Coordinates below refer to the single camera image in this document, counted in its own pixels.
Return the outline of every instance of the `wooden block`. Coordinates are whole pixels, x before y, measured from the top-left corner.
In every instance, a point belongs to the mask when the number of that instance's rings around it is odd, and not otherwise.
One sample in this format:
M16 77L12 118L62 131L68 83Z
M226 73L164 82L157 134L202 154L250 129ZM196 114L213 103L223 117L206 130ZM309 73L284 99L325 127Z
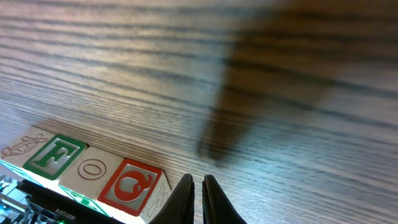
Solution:
M122 161L98 197L119 210L119 221L149 223L171 194L164 172L131 159Z
M13 172L13 171L10 170L10 169L8 169L8 168L7 168L5 165L3 165L3 163L1 163L1 162L0 162L0 174L4 174L4 175L6 175L7 177L10 177L10 178L12 178L12 179L14 179L14 180L16 180L16 181L19 181L19 182L21 182L21 181L24 180L20 175L16 174L15 172Z
M44 187L71 197L58 186L58 182L61 174L72 165L86 147L81 141L57 134L29 158L23 168Z
M89 147L62 174L59 186L77 202L110 217L117 216L116 209L103 205L97 198L122 161L120 156Z
M8 147L1 150L0 163L22 178L40 184L32 175L29 175L23 165L54 136L53 133L48 131L30 127L24 134L11 142Z

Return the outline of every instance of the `letter block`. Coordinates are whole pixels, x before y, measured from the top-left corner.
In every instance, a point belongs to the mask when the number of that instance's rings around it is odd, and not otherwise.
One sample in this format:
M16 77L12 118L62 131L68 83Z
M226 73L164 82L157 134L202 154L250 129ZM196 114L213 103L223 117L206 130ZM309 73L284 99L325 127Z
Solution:
M26 161L23 168L44 187L70 197L58 186L59 177L86 147L81 141L57 134Z
M117 210L97 198L122 161L120 156L91 146L62 174L58 185L77 202L115 217Z
M163 170L131 159L122 161L98 197L117 208L124 223L149 223L163 207L171 188Z
M0 163L22 178L41 185L29 171L23 168L23 165L54 136L53 133L48 131L30 127L24 134L11 142L8 147L1 150Z

